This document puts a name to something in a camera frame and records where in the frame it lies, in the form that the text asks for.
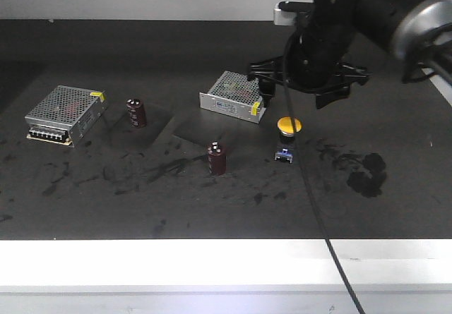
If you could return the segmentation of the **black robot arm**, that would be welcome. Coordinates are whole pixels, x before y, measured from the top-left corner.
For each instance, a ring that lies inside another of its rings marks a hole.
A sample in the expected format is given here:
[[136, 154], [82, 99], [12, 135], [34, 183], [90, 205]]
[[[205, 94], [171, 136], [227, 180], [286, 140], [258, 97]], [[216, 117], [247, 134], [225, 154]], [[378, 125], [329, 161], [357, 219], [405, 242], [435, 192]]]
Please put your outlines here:
[[345, 99], [352, 84], [365, 84], [367, 70], [344, 62], [356, 34], [362, 34], [404, 64], [402, 81], [430, 76], [451, 80], [450, 0], [312, 0], [281, 1], [277, 25], [293, 25], [282, 56], [249, 65], [265, 104], [277, 85], [311, 94], [316, 107]]

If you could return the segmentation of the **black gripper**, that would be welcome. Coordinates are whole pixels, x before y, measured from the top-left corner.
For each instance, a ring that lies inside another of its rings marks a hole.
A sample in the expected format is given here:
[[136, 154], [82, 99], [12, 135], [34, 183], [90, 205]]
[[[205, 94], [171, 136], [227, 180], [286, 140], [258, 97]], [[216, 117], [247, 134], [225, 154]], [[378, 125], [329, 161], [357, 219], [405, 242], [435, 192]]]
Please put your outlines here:
[[[317, 109], [347, 99], [354, 83], [365, 85], [370, 72], [342, 59], [355, 37], [351, 10], [312, 10], [296, 15], [296, 29], [285, 49], [285, 72], [289, 87], [315, 94]], [[276, 85], [283, 85], [283, 57], [251, 62], [248, 81], [258, 81], [265, 108], [274, 98]]]

